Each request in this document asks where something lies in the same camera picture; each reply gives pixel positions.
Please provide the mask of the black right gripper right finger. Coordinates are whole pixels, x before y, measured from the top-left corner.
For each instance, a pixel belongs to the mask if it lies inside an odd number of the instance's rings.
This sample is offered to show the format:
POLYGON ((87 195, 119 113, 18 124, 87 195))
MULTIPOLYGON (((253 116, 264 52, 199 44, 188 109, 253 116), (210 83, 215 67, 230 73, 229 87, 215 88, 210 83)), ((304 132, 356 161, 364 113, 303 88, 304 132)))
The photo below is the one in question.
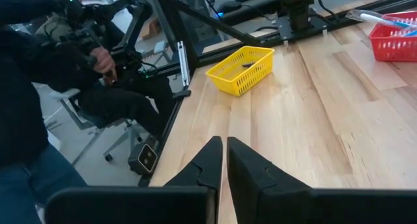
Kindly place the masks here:
POLYGON ((227 176, 239 223, 415 223, 416 191, 312 188, 236 137, 227 176))

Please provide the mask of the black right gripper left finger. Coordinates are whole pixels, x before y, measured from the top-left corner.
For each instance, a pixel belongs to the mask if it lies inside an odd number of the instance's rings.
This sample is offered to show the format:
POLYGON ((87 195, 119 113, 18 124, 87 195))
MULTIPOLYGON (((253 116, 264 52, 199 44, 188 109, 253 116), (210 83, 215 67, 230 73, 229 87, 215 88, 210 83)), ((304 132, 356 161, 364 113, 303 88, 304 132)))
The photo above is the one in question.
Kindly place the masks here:
POLYGON ((56 224, 216 223, 222 160, 222 139, 214 136, 162 187, 65 189, 48 202, 45 221, 56 224))

